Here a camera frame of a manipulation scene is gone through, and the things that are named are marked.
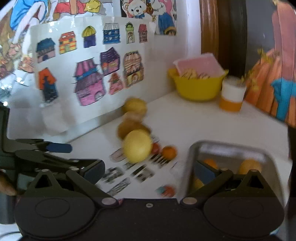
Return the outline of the person's left hand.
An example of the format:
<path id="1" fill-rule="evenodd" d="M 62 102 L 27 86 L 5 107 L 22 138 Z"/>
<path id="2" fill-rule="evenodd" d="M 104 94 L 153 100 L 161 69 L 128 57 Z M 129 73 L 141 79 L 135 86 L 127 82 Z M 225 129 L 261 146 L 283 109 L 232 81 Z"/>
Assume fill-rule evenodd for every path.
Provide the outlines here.
<path id="1" fill-rule="evenodd" d="M 6 174 L 3 171 L 0 171 L 0 191 L 8 196 L 16 196 L 17 191 L 10 184 Z"/>

